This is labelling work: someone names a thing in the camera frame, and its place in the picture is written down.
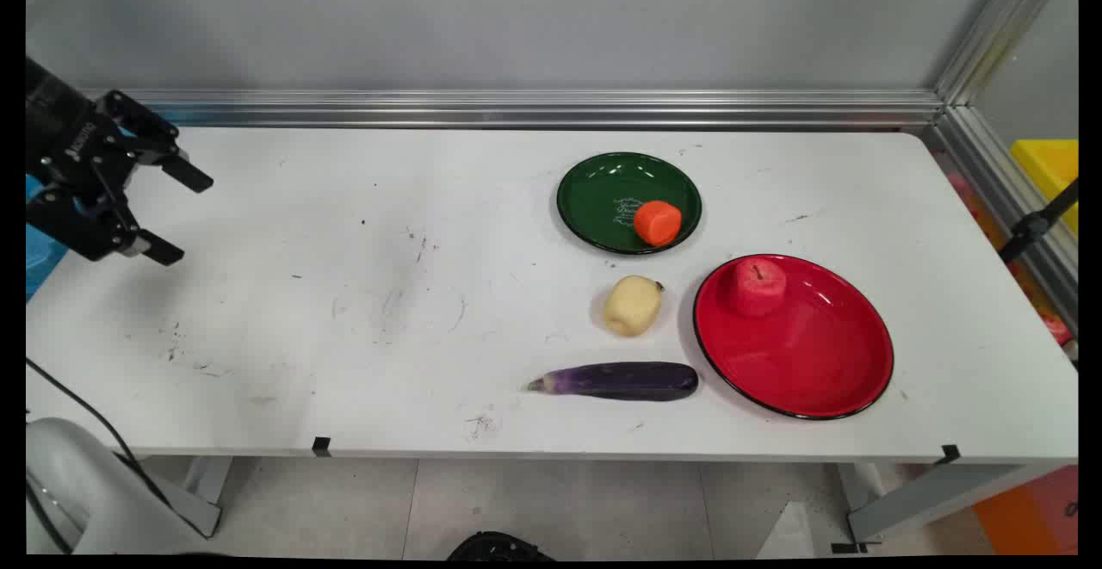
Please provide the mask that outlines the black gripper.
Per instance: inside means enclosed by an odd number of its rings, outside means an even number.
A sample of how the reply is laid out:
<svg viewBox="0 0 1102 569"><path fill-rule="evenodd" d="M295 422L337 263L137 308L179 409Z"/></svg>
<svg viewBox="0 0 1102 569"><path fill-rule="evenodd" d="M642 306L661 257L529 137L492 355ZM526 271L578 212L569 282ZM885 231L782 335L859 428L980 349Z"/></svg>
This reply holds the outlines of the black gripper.
<svg viewBox="0 0 1102 569"><path fill-rule="evenodd" d="M213 186L179 137L176 126L122 92L91 99L25 60L25 221L91 262L109 254L180 262L184 250L140 227L126 196L137 164L196 193Z"/></svg>

